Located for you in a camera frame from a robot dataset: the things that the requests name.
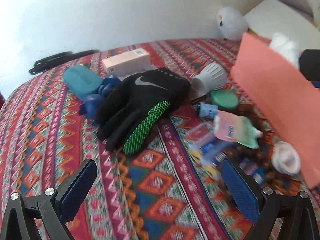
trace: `pink folder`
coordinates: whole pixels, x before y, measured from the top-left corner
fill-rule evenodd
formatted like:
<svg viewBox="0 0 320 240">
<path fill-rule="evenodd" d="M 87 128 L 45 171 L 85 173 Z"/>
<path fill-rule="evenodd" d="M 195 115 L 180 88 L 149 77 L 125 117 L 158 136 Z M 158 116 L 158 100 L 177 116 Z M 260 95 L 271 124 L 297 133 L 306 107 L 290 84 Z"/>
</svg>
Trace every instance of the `pink folder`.
<svg viewBox="0 0 320 240">
<path fill-rule="evenodd" d="M 270 121 L 280 139 L 299 153 L 308 187 L 319 184 L 319 91 L 290 62 L 247 33 L 231 76 Z"/>
</svg>

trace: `pink squeeze pouch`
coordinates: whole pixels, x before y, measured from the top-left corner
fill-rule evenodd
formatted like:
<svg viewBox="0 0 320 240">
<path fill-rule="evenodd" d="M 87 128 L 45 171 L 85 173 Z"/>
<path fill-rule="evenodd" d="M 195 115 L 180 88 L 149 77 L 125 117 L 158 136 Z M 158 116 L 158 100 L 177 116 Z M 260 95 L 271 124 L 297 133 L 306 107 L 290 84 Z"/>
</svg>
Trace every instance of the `pink squeeze pouch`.
<svg viewBox="0 0 320 240">
<path fill-rule="evenodd" d="M 270 121 L 281 140 L 296 149 L 308 187 L 319 184 L 319 91 L 290 62 L 247 33 L 231 76 Z"/>
<path fill-rule="evenodd" d="M 247 117 L 224 111 L 217 111 L 214 134 L 220 140 L 238 142 L 252 149 L 259 148 L 257 137 L 262 137 L 262 132 L 254 128 Z"/>
</svg>

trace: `white cup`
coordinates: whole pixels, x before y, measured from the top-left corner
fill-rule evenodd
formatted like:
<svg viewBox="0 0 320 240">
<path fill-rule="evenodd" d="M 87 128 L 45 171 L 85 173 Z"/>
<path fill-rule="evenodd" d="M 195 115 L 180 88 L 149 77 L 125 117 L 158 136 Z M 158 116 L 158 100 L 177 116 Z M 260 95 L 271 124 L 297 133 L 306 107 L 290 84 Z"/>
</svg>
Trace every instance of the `white cup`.
<svg viewBox="0 0 320 240">
<path fill-rule="evenodd" d="M 199 75 L 192 80 L 192 88 L 199 96 L 204 96 L 212 90 L 223 88 L 227 83 L 227 73 L 217 63 L 207 65 Z"/>
<path fill-rule="evenodd" d="M 297 151 L 287 142 L 277 142 L 274 145 L 271 159 L 274 168 L 282 174 L 295 175 L 300 171 L 300 157 Z"/>
</svg>

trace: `teal container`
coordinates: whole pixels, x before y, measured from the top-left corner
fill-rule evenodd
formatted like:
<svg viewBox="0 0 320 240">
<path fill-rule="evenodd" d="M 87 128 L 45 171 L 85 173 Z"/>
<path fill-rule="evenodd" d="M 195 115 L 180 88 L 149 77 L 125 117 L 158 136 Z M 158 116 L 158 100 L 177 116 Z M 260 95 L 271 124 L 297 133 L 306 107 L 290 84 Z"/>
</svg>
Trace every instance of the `teal container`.
<svg viewBox="0 0 320 240">
<path fill-rule="evenodd" d="M 102 83 L 102 79 L 98 74 L 82 65 L 68 68 L 62 78 L 70 91 L 82 101 L 88 95 L 97 94 L 98 88 Z"/>
<path fill-rule="evenodd" d="M 239 105 L 236 94 L 231 90 L 211 91 L 210 99 L 212 104 L 218 106 L 218 109 L 222 111 L 234 110 Z"/>
</svg>

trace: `green mesh patch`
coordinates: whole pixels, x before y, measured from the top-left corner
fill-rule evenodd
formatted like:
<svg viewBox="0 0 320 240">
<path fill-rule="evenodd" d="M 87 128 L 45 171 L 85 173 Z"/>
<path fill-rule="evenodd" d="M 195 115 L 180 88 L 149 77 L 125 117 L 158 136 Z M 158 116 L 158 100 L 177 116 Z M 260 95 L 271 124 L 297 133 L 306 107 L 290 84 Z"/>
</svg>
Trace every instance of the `green mesh patch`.
<svg viewBox="0 0 320 240">
<path fill-rule="evenodd" d="M 169 101 L 162 101 L 156 104 L 149 112 L 147 117 L 137 126 L 133 133 L 129 136 L 123 146 L 126 154 L 132 154 L 139 150 L 146 136 L 148 135 L 153 124 L 159 119 L 169 107 Z"/>
</svg>

